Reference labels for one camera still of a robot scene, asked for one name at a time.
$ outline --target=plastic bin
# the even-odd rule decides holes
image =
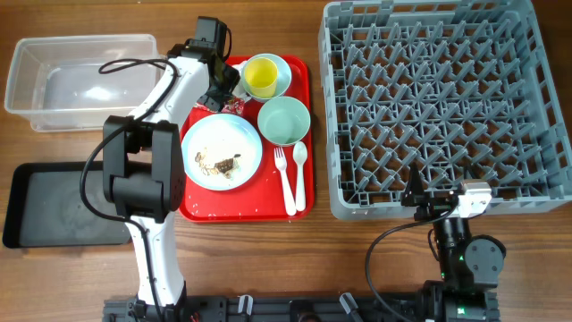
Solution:
[[[4,107],[36,131],[99,129],[110,114],[142,103],[161,75],[150,65],[100,75],[99,66],[158,57],[151,35],[25,38],[16,45]]]
[[[487,214],[572,199],[572,150],[529,0],[360,1],[324,8],[318,38],[332,213],[409,217],[409,165],[433,195],[463,165]]]

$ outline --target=black tray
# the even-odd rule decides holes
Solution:
[[[4,246],[11,249],[54,246],[118,245],[130,240],[123,223],[92,214],[80,199],[85,163],[32,163],[14,171],[4,224]],[[103,194],[103,165],[88,173],[86,192],[97,209],[114,215]]]

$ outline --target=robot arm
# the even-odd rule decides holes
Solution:
[[[134,221],[146,231],[126,224],[130,230],[139,268],[138,300],[134,312],[146,321],[178,320],[186,299],[185,282],[176,257],[174,211],[182,202],[186,175],[182,163],[180,128],[190,110],[199,102],[220,111],[232,97],[240,80],[239,72],[224,62],[226,25],[214,18],[199,17],[195,38],[175,45],[167,54],[165,72],[147,99],[128,117],[110,116],[104,124],[104,137],[125,129],[104,146],[104,194],[115,204],[117,215]],[[164,95],[160,105],[141,122],[134,122]],[[142,149],[152,152],[151,164],[129,160],[128,154]],[[147,238],[146,250],[143,238]],[[151,263],[151,281],[147,263]],[[156,309],[149,309],[155,299]]]
[[[492,199],[486,181],[476,179],[470,167],[465,180],[448,196],[425,192],[417,166],[410,170],[402,206],[417,207],[416,221],[433,223],[442,281],[427,281],[418,293],[417,318],[433,321],[498,321],[496,294],[506,248],[491,236],[473,236],[469,219],[484,213]]]
[[[143,121],[149,123],[167,121],[177,124],[180,129],[187,120],[192,107],[206,94],[209,88],[208,66],[198,59],[183,56],[171,58],[169,61],[178,68],[177,73],[179,77],[167,97],[156,109],[156,112]],[[169,65],[165,67],[161,80],[156,84],[145,101],[131,111],[130,116],[137,118],[143,115],[169,86],[173,70]]]

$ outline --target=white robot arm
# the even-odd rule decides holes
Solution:
[[[179,131],[197,102],[220,111],[232,98],[240,74],[224,62],[227,32],[217,19],[199,17],[195,38],[169,51],[164,75],[145,101],[129,117],[110,116],[104,124],[104,195],[130,230],[140,280],[134,312],[146,321],[171,321],[186,299],[174,236],[186,180]],[[157,66],[157,60],[123,61]],[[151,150],[151,164],[129,160],[141,149]]]
[[[195,102],[209,88],[208,68],[206,64],[201,63],[197,59],[181,56],[170,59],[170,62],[178,68],[179,77],[167,97],[156,109],[156,112],[143,121],[149,123],[168,121],[169,123],[176,123],[180,129]],[[147,99],[130,113],[130,116],[137,118],[143,115],[165,91],[171,82],[172,74],[172,67],[167,65],[161,80]],[[176,304],[185,285],[176,255],[174,215],[174,212],[169,213],[161,224],[156,223],[155,219],[151,217],[131,216],[131,220],[148,229],[147,238],[150,246],[149,252],[152,258],[152,268],[156,279],[157,300],[161,307]],[[139,229],[134,225],[126,225],[130,230],[133,245],[135,246],[137,266],[139,268],[138,298],[145,303],[153,303],[151,281],[149,281],[147,273],[145,245],[141,239]]]

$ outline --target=white fork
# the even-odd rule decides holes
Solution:
[[[286,213],[289,216],[294,216],[296,215],[296,202],[294,202],[292,189],[290,188],[288,176],[286,175],[286,167],[288,166],[288,163],[282,148],[274,149],[274,162],[276,163],[276,169],[280,171],[280,176],[282,178],[282,191],[284,192],[284,205],[286,206]]]

